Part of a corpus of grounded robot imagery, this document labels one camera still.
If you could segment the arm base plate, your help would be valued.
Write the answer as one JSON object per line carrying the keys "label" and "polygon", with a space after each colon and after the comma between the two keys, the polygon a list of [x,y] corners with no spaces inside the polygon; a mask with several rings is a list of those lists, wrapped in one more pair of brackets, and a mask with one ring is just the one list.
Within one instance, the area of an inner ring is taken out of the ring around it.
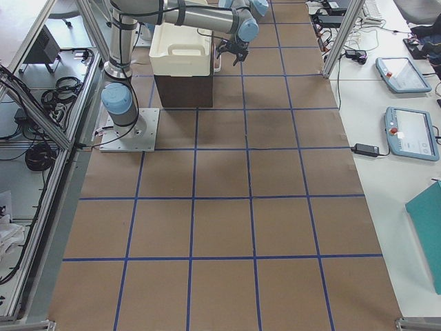
{"label": "arm base plate", "polygon": [[156,145],[156,133],[160,115],[159,108],[141,108],[139,119],[124,137],[130,127],[113,128],[113,120],[107,116],[105,126],[111,126],[109,130],[104,130],[99,150],[101,152],[153,152]]}

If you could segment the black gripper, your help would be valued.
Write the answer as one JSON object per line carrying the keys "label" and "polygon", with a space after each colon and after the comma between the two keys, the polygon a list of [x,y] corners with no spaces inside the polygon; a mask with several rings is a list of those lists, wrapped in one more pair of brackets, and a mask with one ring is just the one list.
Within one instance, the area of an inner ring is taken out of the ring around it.
{"label": "black gripper", "polygon": [[233,66],[237,63],[243,62],[246,60],[249,43],[246,41],[242,41],[240,38],[231,37],[229,40],[222,40],[216,46],[217,57],[220,57],[223,53],[226,52],[235,52],[236,58],[234,59]]}

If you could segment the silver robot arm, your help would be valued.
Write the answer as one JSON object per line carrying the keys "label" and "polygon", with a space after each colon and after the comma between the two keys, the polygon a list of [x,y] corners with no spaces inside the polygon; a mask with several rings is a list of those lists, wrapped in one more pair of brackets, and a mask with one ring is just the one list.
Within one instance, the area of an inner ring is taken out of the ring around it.
{"label": "silver robot arm", "polygon": [[236,63],[249,54],[259,33],[267,1],[111,1],[112,37],[105,62],[101,101],[117,137],[141,137],[146,123],[133,92],[132,52],[137,26],[154,26],[150,48],[156,76],[204,77],[211,74],[212,39],[221,33],[217,54],[228,52]]}

